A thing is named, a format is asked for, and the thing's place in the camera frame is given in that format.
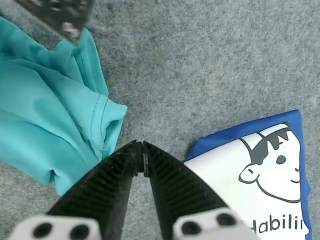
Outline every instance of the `teal cloth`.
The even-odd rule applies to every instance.
[[[63,195],[116,147],[127,106],[108,94],[88,30],[50,51],[0,17],[0,161]]]

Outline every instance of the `seam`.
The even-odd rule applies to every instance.
[[[87,50],[86,44],[84,45],[84,50],[85,50],[85,53],[86,53],[86,57],[88,58],[90,74],[91,74],[91,77],[92,77],[92,85],[94,87],[94,91],[97,92],[98,90],[97,90],[97,87],[96,87],[96,84],[95,84],[94,76],[92,74],[91,62],[90,62],[90,58],[89,58],[89,54],[88,54],[88,50]]]
[[[101,137],[102,137],[102,138],[103,138],[103,134],[102,134],[102,121],[103,121],[103,118],[104,118],[104,116],[105,116],[105,112],[106,112],[105,110],[106,110],[106,106],[107,106],[108,102],[109,102],[109,98],[106,100],[105,105],[104,105],[104,108],[103,108],[103,113],[101,114],[100,134],[101,134]]]
[[[95,141],[93,139],[92,131],[93,131],[94,115],[95,115],[97,104],[98,104],[98,101],[99,101],[100,97],[101,97],[101,94],[98,96],[98,98],[95,101],[95,104],[94,104],[94,107],[93,107],[92,116],[91,116],[91,124],[90,124],[90,138],[91,138],[93,146],[98,150],[100,150],[100,149],[99,149],[99,147],[97,147],[97,145],[96,145],[96,143],[95,143]]]
[[[84,61],[83,61],[83,58],[82,58],[82,51],[80,50],[80,62],[81,62],[81,67],[82,67],[82,73],[83,73],[83,77],[84,77],[84,84],[86,87],[89,87],[88,86],[88,81],[87,81],[87,76],[86,76],[86,73],[85,73],[85,68],[84,68]]]

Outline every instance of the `blue package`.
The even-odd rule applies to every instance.
[[[209,136],[202,137],[197,141],[195,146],[191,149],[184,164],[186,164],[187,167],[189,167],[191,170],[194,171],[193,166],[192,166],[192,161],[194,161],[194,162],[201,161],[198,159],[201,156],[203,156],[204,153],[207,154],[207,153],[217,149],[218,147],[221,148],[231,142],[238,142],[238,144],[243,143],[246,145],[246,141],[247,141],[246,138],[247,139],[252,138],[250,136],[252,136],[253,134],[256,134],[256,136],[261,135],[261,139],[267,139],[266,135],[263,136],[261,134],[261,132],[266,129],[271,129],[274,126],[284,126],[282,128],[284,128],[285,131],[287,131],[287,133],[288,133],[288,131],[292,131],[293,135],[296,136],[296,139],[298,140],[297,144],[299,144],[299,146],[300,146],[300,152],[298,155],[299,156],[299,160],[298,160],[299,169],[298,169],[298,167],[296,167],[295,171],[296,172],[299,171],[299,175],[300,175],[300,195],[299,195],[300,199],[298,199],[298,201],[301,203],[302,217],[303,217],[303,220],[301,220],[301,229],[302,229],[302,225],[303,225],[303,221],[304,221],[304,223],[308,229],[308,233],[305,235],[305,239],[312,240],[312,228],[311,228],[311,222],[310,222],[310,217],[309,217],[309,212],[308,212],[308,195],[311,191],[311,188],[310,188],[310,185],[309,185],[308,180],[306,178],[302,116],[298,110],[293,110],[293,111],[277,114],[274,116],[246,122],[246,123],[219,131],[217,133],[211,134]],[[280,129],[277,131],[278,132],[277,136],[280,136],[280,137],[277,137],[277,139],[278,138],[280,138],[280,139],[285,138],[285,140],[288,141],[288,136],[286,134],[282,135],[284,132],[283,129],[281,129],[281,127],[278,127],[277,129]],[[279,140],[277,140],[278,145],[275,146],[275,144],[272,143],[272,140],[270,140],[271,139],[270,137],[272,137],[272,134],[270,134],[270,131],[268,134],[269,134],[268,135],[269,140],[267,140],[266,143],[270,144],[270,146],[273,149],[279,148],[279,144],[282,144],[282,142],[279,143]],[[250,153],[250,157],[252,160],[252,155],[254,154],[254,149],[250,150],[249,153]],[[286,158],[283,155],[278,156],[278,158],[276,159],[277,164],[281,164],[284,161],[286,161]],[[213,162],[213,161],[215,161],[215,159],[214,158],[211,158],[209,160],[206,159],[204,162],[208,163],[208,161]],[[251,167],[253,167],[253,166],[259,167],[259,166],[261,166],[261,164],[262,164],[261,162],[260,163],[258,162],[257,164],[255,164],[252,161],[250,164],[248,164],[245,167],[245,169],[242,171],[242,173],[239,175],[239,177],[237,176],[238,180],[242,183],[245,183],[247,185],[250,184],[253,186],[254,184],[252,184],[252,183],[254,183],[258,179],[259,175],[257,175],[256,178],[252,178],[254,173],[253,173]],[[248,170],[248,174],[250,175],[248,180],[246,180],[246,175],[244,175],[244,177],[242,177],[242,174],[244,174],[246,170]],[[272,174],[276,176],[276,174],[277,174],[276,170],[274,170],[274,172],[272,172]],[[259,188],[266,195],[269,195],[269,196],[276,198],[278,200],[282,200],[282,201],[285,201],[288,203],[296,203],[297,202],[295,200],[290,201],[290,197],[287,197],[287,198],[284,197],[284,199],[283,199],[281,197],[277,197],[275,195],[269,194],[268,193],[269,191],[264,190],[263,187],[261,187],[260,185],[259,185]],[[289,219],[292,222],[292,223],[291,222],[288,223],[289,227],[294,228],[294,226],[295,226],[296,227],[295,229],[297,229],[297,228],[299,228],[300,224],[298,221],[296,221],[296,223],[295,223],[293,218],[294,218],[294,215],[289,215]],[[275,228],[273,228],[274,225],[280,226],[282,223],[281,223],[281,219],[274,220],[274,219],[272,219],[272,216],[270,215],[270,221],[265,222],[263,224],[264,225],[269,224],[270,226],[268,227],[266,225],[266,226],[261,227],[261,225],[260,225],[258,227],[256,225],[256,222],[254,222],[254,224],[253,224],[254,226],[251,226],[251,228],[252,229],[255,228],[254,229],[255,232],[258,232],[258,231],[263,232],[266,229],[266,230],[269,230],[269,232],[268,232],[268,234],[269,234],[270,231],[275,229]]]

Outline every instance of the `black hair drawing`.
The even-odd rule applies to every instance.
[[[271,143],[274,150],[278,150],[280,146],[280,141],[278,136],[282,137],[285,140],[288,140],[287,132],[291,131],[291,128],[288,122],[285,122],[284,124],[287,127],[277,130],[275,132],[272,132],[267,136],[263,136],[261,133],[257,132],[257,134],[260,135],[260,137],[262,137],[262,140],[252,150],[248,145],[248,143],[242,138],[240,138],[240,140],[243,142],[243,144],[249,151],[250,158],[251,158],[251,165],[252,164],[261,165],[263,163],[264,159],[268,155],[268,148],[267,148],[268,141]]]
[[[256,182],[256,184],[264,194],[288,203],[298,203],[300,202],[300,193],[297,193],[296,195],[291,194],[293,192],[287,194],[285,191],[282,191],[282,192],[277,191],[277,187],[275,188],[270,187],[271,182],[268,180],[268,177],[266,177],[266,173],[269,174],[269,176],[272,176],[272,178],[274,179],[273,169],[271,168],[268,171],[263,171],[263,169],[266,169],[266,167],[261,168],[262,167],[261,165],[263,164],[264,160],[268,158],[268,155],[272,156],[272,158],[276,157],[275,163],[277,165],[282,165],[286,163],[287,158],[289,158],[289,165],[286,163],[287,165],[284,165],[284,166],[293,166],[295,168],[290,168],[294,171],[293,172],[294,174],[291,174],[292,170],[289,170],[290,179],[288,179],[288,184],[300,183],[300,178],[298,178],[299,176],[295,174],[295,172],[299,172],[300,170],[299,169],[300,168],[299,167],[300,143],[297,137],[292,132],[288,122],[283,123],[282,126],[283,127],[281,129],[278,129],[266,136],[262,135],[260,132],[256,132],[256,134],[259,135],[260,137],[260,141],[256,144],[256,146],[253,149],[250,148],[249,144],[244,139],[242,138],[239,139],[248,150],[251,163],[249,163],[242,170],[242,172],[238,177],[238,180],[245,184],[252,184]],[[288,143],[284,143],[283,140],[285,141],[290,140],[289,144],[292,144],[292,147],[294,146],[295,149],[292,149],[292,151],[287,150],[287,152],[283,152],[283,150],[280,150],[279,154],[278,153],[275,154],[274,152],[273,153],[269,152],[273,150],[279,150],[281,144],[285,144],[285,146],[288,147]]]

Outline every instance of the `screw hole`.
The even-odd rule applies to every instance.
[[[232,226],[236,224],[234,217],[226,213],[220,214],[216,220],[220,226]]]
[[[33,236],[36,239],[41,239],[49,235],[51,232],[52,225],[51,223],[45,222],[37,226],[33,231]]]
[[[51,0],[51,9],[54,11],[60,11],[62,5],[59,0]]]
[[[201,232],[201,228],[193,221],[187,221],[182,225],[182,232],[185,235],[196,235]]]

